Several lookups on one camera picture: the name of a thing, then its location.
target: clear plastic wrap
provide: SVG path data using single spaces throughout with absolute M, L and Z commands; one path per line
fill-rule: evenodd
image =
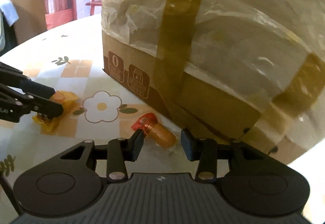
M 106 34 L 156 56 L 166 0 L 102 3 L 102 28 Z M 272 125 L 278 118 L 267 124 L 260 120 L 256 127 L 275 144 L 286 135 L 307 150 L 324 137 L 325 94 L 323 82 L 310 81 L 305 87 L 297 73 L 306 72 L 303 68 L 312 54 L 320 63 L 309 67 L 323 76 L 324 29 L 325 0 L 202 0 L 185 72 L 262 114 L 270 106 L 276 109 L 277 115 L 286 120 L 285 128 L 278 130 L 277 125 Z M 304 79 L 314 78 L 313 71 L 306 73 Z M 306 97 L 298 96 L 297 101 L 310 104 L 291 115 L 273 102 L 286 90 L 291 95 L 295 89 Z

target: table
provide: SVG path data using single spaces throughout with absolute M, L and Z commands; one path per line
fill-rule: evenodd
M 64 117 L 54 133 L 41 130 L 40 125 L 32 121 L 34 113 L 23 116 L 17 124 L 0 120 L 0 161 L 7 159 L 10 165 L 14 165 L 8 176 L 11 185 L 24 171 L 83 140 L 92 139 L 95 144 L 106 144 L 113 138 L 129 138 L 133 132 L 131 125 L 148 112 L 155 113 L 160 123 L 179 140 L 180 128 L 102 70 L 100 15 L 73 21 L 40 34 L 3 55 L 0 61 L 23 70 L 25 75 L 38 83 L 79 96 L 79 105 Z M 97 109 L 102 101 L 123 104 L 123 108 L 102 115 L 103 111 Z M 311 163 L 314 163 L 315 156 L 318 162 L 325 160 L 324 147 L 325 141 L 291 165 L 312 186 L 305 214 L 314 224 L 321 224 L 325 220 L 325 188 L 320 184 L 325 180 L 325 163 L 318 163 L 318 171 Z M 99 161 L 97 164 L 96 172 L 100 176 L 106 174 L 105 163 Z M 126 167 L 129 175 L 132 172 L 193 174 L 197 164 L 187 161 L 179 141 L 173 148 L 162 149 L 154 141 L 146 139 L 138 160 L 126 162 Z M 219 176 L 223 176 L 227 170 L 226 161 L 221 161 L 218 164 Z M 0 190 L 0 223 L 9 223 L 16 216 L 8 198 Z

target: green fabric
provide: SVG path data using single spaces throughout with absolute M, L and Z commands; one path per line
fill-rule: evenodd
M 13 49 L 18 45 L 16 33 L 14 27 L 9 27 L 5 18 L 3 18 L 4 23 L 4 38 L 5 38 L 5 46 L 4 49 L 0 52 L 0 56 L 7 53 L 9 50 Z

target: white logo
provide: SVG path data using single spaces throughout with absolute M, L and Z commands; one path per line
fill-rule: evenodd
M 0 108 L 0 112 L 1 112 L 1 113 L 6 113 L 6 114 L 8 114 L 8 110 L 7 110 L 7 109 Z
M 164 176 L 159 176 L 156 178 L 158 181 L 162 182 L 162 181 L 165 181 L 166 178 Z

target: ribbed black surface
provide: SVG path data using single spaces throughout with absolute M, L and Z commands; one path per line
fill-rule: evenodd
M 189 174 L 134 174 L 111 184 L 90 208 L 72 216 L 43 219 L 24 214 L 13 224 L 307 224 L 301 215 L 277 219 L 246 215 L 228 205 L 215 187 Z

